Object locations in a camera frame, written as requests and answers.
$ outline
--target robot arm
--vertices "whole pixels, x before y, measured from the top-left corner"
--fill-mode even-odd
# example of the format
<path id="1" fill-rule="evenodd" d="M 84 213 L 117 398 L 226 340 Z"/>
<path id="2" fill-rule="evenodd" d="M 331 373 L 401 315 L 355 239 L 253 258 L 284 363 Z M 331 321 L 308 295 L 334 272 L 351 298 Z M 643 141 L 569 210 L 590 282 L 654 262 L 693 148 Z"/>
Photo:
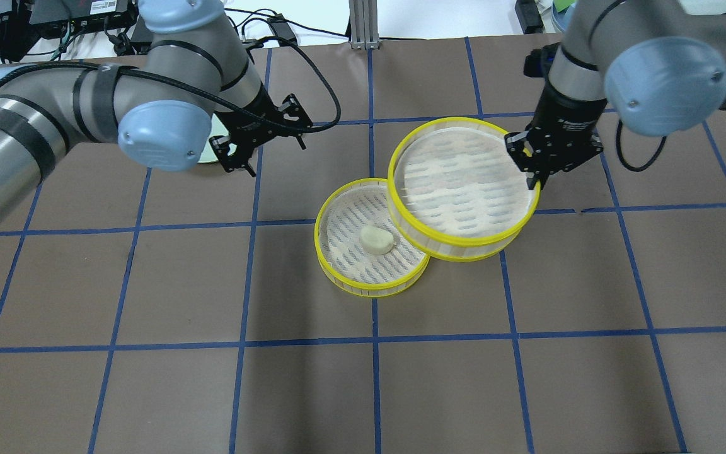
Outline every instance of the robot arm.
<path id="1" fill-rule="evenodd" d="M 230 137 L 211 142 L 227 172 L 253 175 L 248 159 L 260 144 L 331 126 L 310 129 L 293 95 L 274 105 L 218 0 L 139 0 L 139 8 L 155 33 L 143 71 L 80 63 L 0 69 L 0 221 L 80 142 L 117 142 L 162 170 L 194 166 L 216 101 L 239 107 L 216 112 Z"/>
<path id="2" fill-rule="evenodd" d="M 594 129 L 608 101 L 653 137 L 726 109 L 726 15 L 689 15 L 678 0 L 579 2 L 532 122 L 507 135 L 529 187 L 603 151 Z"/>

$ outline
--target green object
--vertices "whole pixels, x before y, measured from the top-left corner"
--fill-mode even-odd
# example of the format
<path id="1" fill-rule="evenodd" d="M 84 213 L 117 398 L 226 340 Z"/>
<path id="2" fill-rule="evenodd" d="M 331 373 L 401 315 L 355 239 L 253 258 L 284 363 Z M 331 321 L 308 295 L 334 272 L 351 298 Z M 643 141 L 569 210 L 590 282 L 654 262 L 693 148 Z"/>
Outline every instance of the green object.
<path id="1" fill-rule="evenodd" d="M 557 13 L 561 13 L 563 9 L 576 3 L 576 0 L 553 0 L 553 7 L 556 8 Z"/>

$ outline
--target metal post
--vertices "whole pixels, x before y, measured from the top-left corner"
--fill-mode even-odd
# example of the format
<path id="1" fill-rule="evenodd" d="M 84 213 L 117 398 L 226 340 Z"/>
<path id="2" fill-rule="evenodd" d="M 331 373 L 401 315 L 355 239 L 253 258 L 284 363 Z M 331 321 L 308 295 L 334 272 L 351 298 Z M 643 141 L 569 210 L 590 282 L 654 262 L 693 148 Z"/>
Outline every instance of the metal post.
<path id="1" fill-rule="evenodd" d="M 380 49 L 377 33 L 377 0 L 349 0 L 352 49 Z"/>

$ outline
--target yellow rimmed lid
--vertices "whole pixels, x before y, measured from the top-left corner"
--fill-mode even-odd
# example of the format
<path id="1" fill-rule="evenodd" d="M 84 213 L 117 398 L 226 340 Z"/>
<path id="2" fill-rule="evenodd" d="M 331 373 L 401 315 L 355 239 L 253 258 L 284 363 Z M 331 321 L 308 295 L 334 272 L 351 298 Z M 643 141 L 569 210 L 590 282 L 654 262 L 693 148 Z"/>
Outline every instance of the yellow rimmed lid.
<path id="1" fill-rule="evenodd" d="M 314 244 L 321 267 L 338 287 L 358 296 L 389 296 L 418 279 L 430 257 L 400 234 L 386 205 L 387 181 L 364 178 L 326 199 L 315 219 Z M 394 246 L 381 255 L 364 250 L 365 227 L 390 232 Z"/>
<path id="2" fill-rule="evenodd" d="M 388 169 L 395 221 L 416 236 L 458 248 L 511 239 L 533 215 L 539 184 L 506 152 L 507 132 L 466 117 L 433 120 L 397 146 Z M 423 238 L 410 238 L 434 249 Z"/>

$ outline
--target white label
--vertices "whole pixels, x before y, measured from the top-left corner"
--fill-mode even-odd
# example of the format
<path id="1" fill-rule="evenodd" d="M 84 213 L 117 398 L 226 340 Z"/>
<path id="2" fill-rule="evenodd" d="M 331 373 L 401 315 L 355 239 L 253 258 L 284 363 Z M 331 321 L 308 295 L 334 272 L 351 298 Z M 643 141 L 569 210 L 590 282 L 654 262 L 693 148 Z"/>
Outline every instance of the white label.
<path id="1" fill-rule="evenodd" d="M 90 15 L 100 15 L 116 11 L 116 0 L 100 0 L 91 3 Z"/>

